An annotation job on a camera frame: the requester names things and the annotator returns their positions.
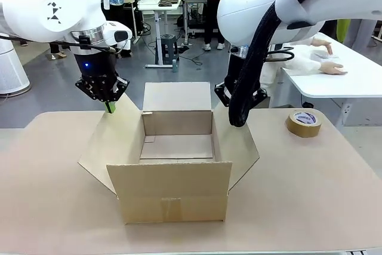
robotic arm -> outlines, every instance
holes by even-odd
[[[382,19],[380,0],[220,0],[218,25],[235,46],[249,46],[245,60],[229,65],[225,87],[230,123],[241,127],[255,106],[260,74],[270,44],[313,36],[326,20]]]
[[[106,21],[101,0],[0,0],[0,32],[36,42],[64,40],[82,73],[76,86],[94,100],[117,101],[128,81],[115,70],[117,48],[130,49],[132,32]]]

white sneaker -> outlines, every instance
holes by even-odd
[[[204,51],[211,51],[211,44],[204,44]]]
[[[225,47],[226,47],[226,45],[224,43],[217,44],[217,49],[218,50],[223,50]]]

gray stool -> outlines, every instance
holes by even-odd
[[[173,65],[174,60],[179,59],[177,37],[171,34],[161,35],[162,41],[162,58],[164,65]],[[156,42],[155,49],[155,64],[158,65],[158,43]]]

white cylinder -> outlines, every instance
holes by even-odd
[[[10,51],[0,52],[0,96],[17,94],[30,85],[12,42],[0,40],[0,50],[8,50],[10,46]]]

white desk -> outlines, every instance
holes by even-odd
[[[293,75],[293,71],[284,69],[274,99],[271,99],[271,107],[285,104],[282,101],[288,97],[291,84],[308,98],[346,99],[336,123],[336,127],[340,128],[355,99],[382,97],[382,67],[322,33],[316,37],[332,43],[333,53],[340,58],[339,64],[344,65],[348,74],[338,76],[316,73],[296,76]]]
[[[183,4],[183,18],[184,18],[184,43],[189,43],[189,33],[204,33],[204,29],[189,29],[188,24],[188,7],[189,3],[207,3],[207,0],[184,0]]]
[[[148,0],[145,0],[144,2],[138,3],[138,8],[141,11],[154,11],[155,15],[155,30],[156,30],[156,44],[158,46],[158,58],[159,63],[156,64],[148,64],[145,65],[146,68],[172,68],[172,65],[164,65],[163,64],[163,58],[162,58],[162,41],[161,41],[161,30],[159,26],[159,22],[162,20],[159,18],[159,11],[163,11],[165,14],[165,33],[168,33],[168,22],[167,22],[167,11],[176,10],[178,9],[181,0],[178,0],[178,3],[172,4],[172,6],[169,7],[160,7],[158,4],[159,0],[156,0],[155,2],[149,2]]]

